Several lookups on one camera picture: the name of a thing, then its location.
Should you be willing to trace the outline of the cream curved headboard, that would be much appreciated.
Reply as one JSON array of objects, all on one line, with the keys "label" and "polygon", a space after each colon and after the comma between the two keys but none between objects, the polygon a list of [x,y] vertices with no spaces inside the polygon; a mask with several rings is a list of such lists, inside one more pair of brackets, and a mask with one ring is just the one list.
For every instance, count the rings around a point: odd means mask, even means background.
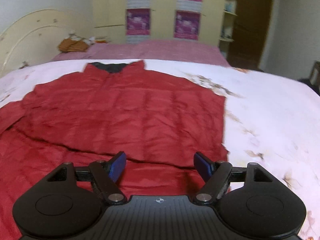
[{"label": "cream curved headboard", "polygon": [[49,62],[70,34],[91,37],[92,19],[67,9],[42,9],[23,16],[1,33],[1,77]]}]

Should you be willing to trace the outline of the wooden chair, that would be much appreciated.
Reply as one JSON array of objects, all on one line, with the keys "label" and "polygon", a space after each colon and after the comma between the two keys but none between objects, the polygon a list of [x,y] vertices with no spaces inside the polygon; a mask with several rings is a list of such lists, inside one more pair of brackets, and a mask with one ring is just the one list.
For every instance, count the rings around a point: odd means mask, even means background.
[{"label": "wooden chair", "polygon": [[309,81],[313,86],[319,87],[320,85],[320,62],[315,61],[311,70]]}]

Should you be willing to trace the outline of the white floral bed sheet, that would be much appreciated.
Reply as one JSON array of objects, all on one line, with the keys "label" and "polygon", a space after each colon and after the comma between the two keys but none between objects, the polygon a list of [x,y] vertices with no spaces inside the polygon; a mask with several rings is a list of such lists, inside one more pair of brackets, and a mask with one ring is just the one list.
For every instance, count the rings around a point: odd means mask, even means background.
[{"label": "white floral bed sheet", "polygon": [[[233,166],[256,162],[306,206],[302,239],[319,239],[319,96],[303,83],[250,70],[164,60],[146,70],[175,77],[204,77],[225,98],[222,144]],[[13,71],[1,78],[1,108],[21,101],[37,85],[82,72],[92,60],[66,60]]]}]

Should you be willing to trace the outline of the pink checked bed sheet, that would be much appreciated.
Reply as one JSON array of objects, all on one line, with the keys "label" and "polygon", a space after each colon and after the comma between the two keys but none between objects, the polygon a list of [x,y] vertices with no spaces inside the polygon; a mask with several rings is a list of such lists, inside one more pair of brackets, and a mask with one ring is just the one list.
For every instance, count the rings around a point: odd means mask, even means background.
[{"label": "pink checked bed sheet", "polygon": [[96,43],[85,52],[60,53],[53,61],[80,59],[157,59],[230,66],[217,47],[180,40],[146,40],[138,44]]}]

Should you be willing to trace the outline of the red puffer jacket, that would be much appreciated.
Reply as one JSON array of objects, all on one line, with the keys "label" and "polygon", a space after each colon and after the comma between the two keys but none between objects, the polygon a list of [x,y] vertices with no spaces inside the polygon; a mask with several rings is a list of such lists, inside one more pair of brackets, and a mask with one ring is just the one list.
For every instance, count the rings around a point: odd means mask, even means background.
[{"label": "red puffer jacket", "polygon": [[1,239],[18,239],[14,202],[61,163],[108,160],[123,151],[119,187],[131,194],[193,194],[193,156],[227,159],[225,98],[185,78],[146,70],[143,61],[109,73],[82,72],[37,85],[1,108]]}]

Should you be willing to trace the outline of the cream wardrobe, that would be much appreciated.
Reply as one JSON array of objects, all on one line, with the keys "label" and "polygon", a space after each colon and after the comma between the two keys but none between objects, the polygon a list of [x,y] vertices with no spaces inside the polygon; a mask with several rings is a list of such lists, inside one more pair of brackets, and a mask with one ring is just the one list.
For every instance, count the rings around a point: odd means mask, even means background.
[{"label": "cream wardrobe", "polygon": [[[175,29],[176,0],[151,0],[150,37],[172,39]],[[202,0],[199,41],[219,43],[225,0]],[[92,0],[94,35],[110,43],[126,43],[127,0]]]}]

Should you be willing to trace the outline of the lower right purple calendar poster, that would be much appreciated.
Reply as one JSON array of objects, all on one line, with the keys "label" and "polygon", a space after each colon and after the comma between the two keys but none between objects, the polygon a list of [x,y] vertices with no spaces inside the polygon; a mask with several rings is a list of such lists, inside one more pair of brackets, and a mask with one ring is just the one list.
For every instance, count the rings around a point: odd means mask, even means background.
[{"label": "lower right purple calendar poster", "polygon": [[197,41],[201,14],[176,10],[174,38]]}]

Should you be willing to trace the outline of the lower left purple calendar poster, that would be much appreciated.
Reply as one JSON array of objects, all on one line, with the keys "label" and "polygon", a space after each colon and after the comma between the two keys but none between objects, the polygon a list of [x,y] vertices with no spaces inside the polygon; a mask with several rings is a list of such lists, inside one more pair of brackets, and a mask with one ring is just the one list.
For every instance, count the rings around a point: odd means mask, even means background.
[{"label": "lower left purple calendar poster", "polygon": [[126,34],[150,35],[150,9],[127,9],[126,10]]}]

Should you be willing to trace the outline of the cream corner shelf unit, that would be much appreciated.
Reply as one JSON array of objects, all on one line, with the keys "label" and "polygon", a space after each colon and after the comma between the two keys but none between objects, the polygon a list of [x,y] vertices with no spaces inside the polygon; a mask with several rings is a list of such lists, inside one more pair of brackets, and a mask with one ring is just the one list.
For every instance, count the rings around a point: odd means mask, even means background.
[{"label": "cream corner shelf unit", "polygon": [[225,59],[228,57],[229,46],[234,41],[233,27],[237,18],[236,6],[237,0],[225,0],[219,38],[219,50]]}]

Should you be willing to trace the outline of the orange brown folded cloth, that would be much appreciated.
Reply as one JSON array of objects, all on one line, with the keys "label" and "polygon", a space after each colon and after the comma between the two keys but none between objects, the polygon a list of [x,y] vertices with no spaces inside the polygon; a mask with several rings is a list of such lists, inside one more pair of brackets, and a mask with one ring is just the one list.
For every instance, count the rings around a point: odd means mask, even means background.
[{"label": "orange brown folded cloth", "polygon": [[90,43],[84,39],[71,39],[65,38],[57,46],[58,50],[62,53],[70,52],[85,52],[90,47]]}]

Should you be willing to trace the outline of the brown wooden door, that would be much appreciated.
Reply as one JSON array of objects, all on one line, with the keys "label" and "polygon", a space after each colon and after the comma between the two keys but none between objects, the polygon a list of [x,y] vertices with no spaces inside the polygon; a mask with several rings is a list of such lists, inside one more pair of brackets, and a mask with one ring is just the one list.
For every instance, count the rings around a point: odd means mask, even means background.
[{"label": "brown wooden door", "polygon": [[237,0],[227,61],[232,67],[257,70],[269,28],[272,0]]}]

